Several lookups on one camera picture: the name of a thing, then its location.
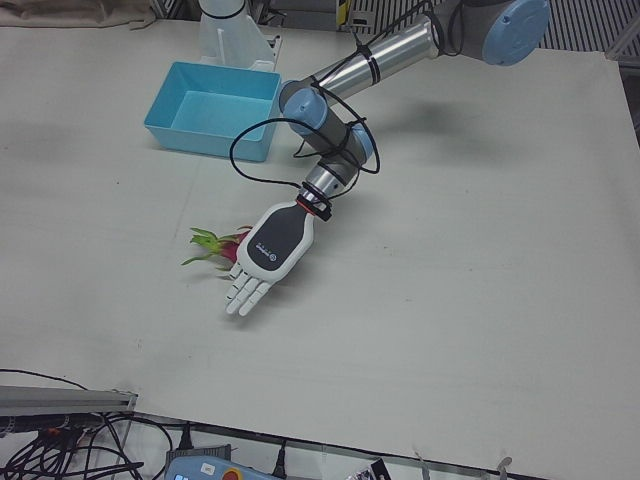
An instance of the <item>wire bundle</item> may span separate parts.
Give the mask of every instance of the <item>wire bundle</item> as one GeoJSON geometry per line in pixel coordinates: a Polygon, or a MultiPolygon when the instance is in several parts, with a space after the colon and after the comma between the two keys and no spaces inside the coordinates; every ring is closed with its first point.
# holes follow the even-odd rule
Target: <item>wire bundle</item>
{"type": "MultiPolygon", "coordinates": [[[[29,370],[0,368],[0,373],[19,373],[42,377],[87,390],[83,385],[65,378],[44,375],[29,370]]],[[[143,480],[139,469],[144,462],[134,462],[124,451],[124,446],[114,425],[120,422],[133,422],[153,426],[159,429],[167,439],[169,450],[173,450],[173,441],[164,424],[136,415],[115,413],[95,414],[101,425],[91,429],[82,428],[47,428],[38,431],[38,436],[18,450],[4,467],[0,467],[0,475],[4,480],[82,478],[82,480],[98,480],[118,473],[128,473],[134,480],[143,480]],[[108,430],[110,440],[115,448],[96,445],[98,435],[108,430]],[[84,468],[72,470],[73,460],[78,453],[84,454],[84,468]],[[114,463],[102,467],[89,468],[95,453],[107,453],[114,457],[114,463]]],[[[157,480],[164,473],[163,467],[153,476],[157,480]]]]}

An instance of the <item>red emergency stop button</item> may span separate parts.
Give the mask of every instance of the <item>red emergency stop button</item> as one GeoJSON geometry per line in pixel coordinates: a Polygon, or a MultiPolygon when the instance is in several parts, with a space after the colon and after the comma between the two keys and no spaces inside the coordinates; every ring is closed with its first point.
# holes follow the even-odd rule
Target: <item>red emergency stop button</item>
{"type": "Polygon", "coordinates": [[[230,468],[222,474],[222,480],[242,480],[242,472],[237,468],[230,468]]]}

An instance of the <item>blue joint cap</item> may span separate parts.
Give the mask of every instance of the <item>blue joint cap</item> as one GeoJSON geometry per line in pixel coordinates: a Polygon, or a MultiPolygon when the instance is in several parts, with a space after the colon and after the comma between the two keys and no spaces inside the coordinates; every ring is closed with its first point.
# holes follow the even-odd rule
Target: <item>blue joint cap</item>
{"type": "Polygon", "coordinates": [[[373,155],[373,144],[371,143],[371,138],[364,127],[358,123],[351,128],[351,131],[360,142],[360,145],[362,145],[367,158],[371,157],[371,155],[373,155]]]}
{"type": "Polygon", "coordinates": [[[515,0],[493,24],[482,47],[489,65],[509,66],[528,56],[549,25],[548,0],[515,0]]]}
{"type": "MultiPolygon", "coordinates": [[[[303,88],[291,95],[282,109],[282,114],[286,118],[300,120],[316,130],[320,130],[320,127],[324,125],[328,112],[329,106],[325,99],[311,88],[303,88]]],[[[313,133],[308,128],[296,123],[291,124],[291,130],[303,137],[313,133]]]]}

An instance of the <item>cable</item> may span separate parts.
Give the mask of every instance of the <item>cable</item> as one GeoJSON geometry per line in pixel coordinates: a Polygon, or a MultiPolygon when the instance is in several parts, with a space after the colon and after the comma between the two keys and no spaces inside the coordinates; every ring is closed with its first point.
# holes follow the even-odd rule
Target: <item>cable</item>
{"type": "Polygon", "coordinates": [[[21,370],[17,368],[0,368],[0,373],[20,373],[22,375],[31,375],[33,377],[48,378],[49,380],[56,380],[58,382],[68,383],[69,385],[73,385],[75,387],[81,388],[82,390],[89,390],[87,387],[80,385],[79,383],[72,382],[71,380],[67,380],[66,378],[54,377],[52,375],[45,375],[44,373],[32,372],[30,370],[21,370]]]}
{"type": "MultiPolygon", "coordinates": [[[[412,17],[413,15],[419,13],[420,11],[422,11],[425,15],[427,15],[429,17],[429,19],[431,20],[432,33],[434,33],[434,35],[433,35],[434,42],[436,43],[436,47],[438,48],[439,54],[447,55],[447,56],[457,56],[457,55],[459,55],[462,52],[463,46],[464,46],[464,21],[463,21],[463,15],[462,15],[463,2],[464,2],[464,0],[460,0],[460,2],[454,8],[454,11],[453,11],[453,13],[451,15],[451,18],[449,19],[449,24],[448,24],[448,28],[447,28],[447,31],[448,31],[448,34],[449,34],[449,39],[450,39],[450,42],[451,42],[451,44],[453,46],[453,30],[454,30],[454,27],[455,27],[455,20],[458,17],[460,18],[460,32],[461,32],[460,44],[459,44],[459,47],[453,53],[446,52],[446,49],[445,49],[444,45],[439,44],[437,39],[442,39],[444,37],[444,29],[442,28],[442,24],[440,23],[438,17],[434,13],[433,2],[431,0],[423,0],[421,2],[418,2],[416,5],[414,5],[409,10],[407,10],[404,14],[400,15],[393,22],[391,22],[389,25],[387,25],[384,28],[384,30],[379,32],[377,35],[375,35],[373,38],[371,38],[368,42],[366,42],[364,44],[360,41],[360,39],[355,34],[355,32],[352,31],[352,33],[354,35],[355,42],[356,42],[356,47],[357,47],[356,50],[353,53],[351,53],[350,55],[347,55],[347,57],[345,57],[343,60],[338,62],[336,65],[334,65],[327,73],[325,73],[322,76],[322,78],[320,78],[320,79],[315,79],[314,78],[314,81],[311,84],[311,86],[316,88],[321,95],[329,96],[329,97],[333,98],[334,100],[336,100],[336,102],[338,102],[351,115],[353,115],[353,117],[355,118],[355,123],[360,123],[362,125],[362,127],[364,128],[367,136],[369,137],[369,139],[371,141],[371,145],[373,147],[373,151],[374,151],[374,154],[375,154],[375,167],[373,169],[365,168],[363,165],[361,165],[359,162],[357,162],[357,160],[355,159],[355,156],[353,155],[352,152],[348,152],[344,148],[344,145],[342,145],[342,146],[335,145],[326,136],[324,136],[320,131],[318,131],[317,129],[311,127],[310,125],[307,125],[304,122],[301,122],[301,121],[295,120],[295,119],[291,119],[291,118],[274,118],[274,119],[264,120],[262,122],[256,123],[255,125],[250,126],[246,130],[241,132],[234,139],[234,141],[231,144],[231,147],[229,149],[229,159],[231,160],[231,165],[233,166],[234,170],[240,176],[242,176],[242,177],[244,177],[244,178],[246,178],[248,180],[252,180],[252,181],[256,181],[256,182],[260,182],[260,183],[271,183],[271,184],[276,184],[276,185],[289,185],[289,186],[292,186],[294,188],[300,189],[300,185],[295,183],[295,182],[289,182],[289,181],[283,181],[283,180],[270,180],[270,179],[264,179],[264,178],[259,178],[259,177],[254,177],[254,176],[248,175],[248,174],[244,173],[238,167],[238,165],[237,165],[237,163],[235,161],[235,158],[234,158],[235,146],[237,145],[237,143],[245,135],[247,135],[249,132],[251,132],[251,131],[253,131],[253,130],[257,129],[257,128],[260,128],[262,126],[265,126],[265,125],[268,125],[268,124],[271,124],[271,123],[280,123],[280,122],[282,122],[282,123],[298,124],[298,125],[304,126],[308,130],[310,130],[313,133],[315,133],[316,135],[320,136],[320,138],[322,138],[327,143],[327,145],[329,145],[331,147],[330,151],[329,151],[330,153],[332,153],[332,154],[338,154],[338,153],[341,154],[343,156],[343,158],[345,158],[345,160],[347,160],[349,163],[351,163],[353,166],[355,166],[357,168],[356,175],[355,175],[353,181],[351,182],[351,184],[343,192],[341,192],[341,193],[339,193],[337,195],[333,195],[331,197],[328,197],[325,200],[326,202],[328,202],[329,200],[333,200],[335,198],[341,197],[341,196],[346,195],[347,193],[349,193],[354,188],[356,183],[358,182],[358,179],[359,179],[359,176],[360,176],[360,172],[365,172],[365,173],[369,173],[369,174],[373,174],[373,175],[379,173],[380,172],[380,167],[381,167],[380,153],[378,151],[378,147],[377,147],[375,138],[373,137],[373,134],[371,133],[371,130],[369,129],[369,127],[367,126],[367,124],[365,122],[365,118],[361,117],[353,108],[351,108],[351,106],[347,102],[342,100],[338,95],[336,95],[333,92],[323,88],[321,83],[324,82],[326,79],[330,78],[336,72],[340,71],[345,65],[347,65],[351,60],[356,58],[358,55],[363,55],[363,56],[365,56],[365,58],[367,58],[369,60],[370,57],[371,57],[371,53],[370,53],[371,51],[369,49],[371,44],[373,44],[378,39],[389,35],[391,32],[393,32],[393,30],[398,25],[400,25],[402,22],[404,22],[408,18],[412,17]]],[[[377,83],[376,75],[374,75],[374,68],[372,68],[372,78],[374,78],[374,83],[377,83]]],[[[300,152],[302,151],[302,148],[304,147],[304,143],[305,142],[303,141],[302,144],[300,145],[300,147],[298,148],[298,150],[293,154],[294,158],[306,158],[306,157],[310,157],[310,156],[314,156],[314,155],[320,155],[320,156],[325,156],[326,155],[326,152],[325,153],[316,152],[316,153],[312,153],[312,154],[300,155],[300,152]]]]}
{"type": "Polygon", "coordinates": [[[182,427],[182,435],[180,436],[180,443],[177,450],[192,450],[193,442],[191,441],[191,424],[185,423],[182,427]]]}
{"type": "MultiPolygon", "coordinates": [[[[47,378],[73,385],[82,390],[88,390],[85,386],[71,380],[30,370],[1,368],[0,373],[17,373],[47,378]]],[[[40,430],[38,436],[34,440],[18,450],[4,467],[0,467],[0,475],[2,475],[5,480],[22,479],[25,475],[32,476],[32,479],[34,480],[43,477],[53,478],[55,480],[62,480],[67,477],[82,477],[83,480],[98,480],[100,478],[119,473],[129,473],[134,480],[143,480],[139,469],[144,465],[144,463],[133,462],[129,459],[127,454],[124,452],[124,447],[120,441],[117,431],[114,428],[114,424],[122,421],[129,421],[156,427],[167,438],[169,450],[173,450],[173,441],[169,432],[166,430],[165,425],[184,426],[184,424],[162,424],[148,418],[136,417],[135,415],[124,415],[121,413],[112,416],[100,413],[99,416],[102,418],[103,423],[95,428],[95,430],[91,431],[91,439],[87,446],[78,446],[78,441],[84,434],[83,430],[80,428],[57,427],[40,430]],[[95,445],[98,434],[104,429],[109,431],[109,434],[115,444],[115,449],[95,445]],[[84,469],[69,472],[72,458],[79,451],[86,451],[84,469]],[[123,463],[89,468],[93,452],[111,453],[116,456],[118,461],[122,460],[123,463]]],[[[156,473],[156,475],[154,475],[152,480],[159,479],[163,472],[164,466],[158,473],[156,473]]]]}
{"type": "Polygon", "coordinates": [[[284,468],[284,455],[285,455],[285,446],[287,445],[287,441],[283,440],[282,445],[280,446],[280,450],[278,451],[278,459],[276,460],[276,466],[273,469],[272,476],[276,478],[282,478],[283,480],[287,478],[287,472],[284,468]]]}

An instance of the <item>gray cloth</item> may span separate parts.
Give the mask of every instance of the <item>gray cloth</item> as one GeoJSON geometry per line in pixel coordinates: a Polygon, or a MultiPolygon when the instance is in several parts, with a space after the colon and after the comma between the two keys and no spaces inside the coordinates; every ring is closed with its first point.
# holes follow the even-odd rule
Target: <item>gray cloth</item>
{"type": "Polygon", "coordinates": [[[0,26],[143,28],[155,20],[149,0],[0,0],[0,26]]]}

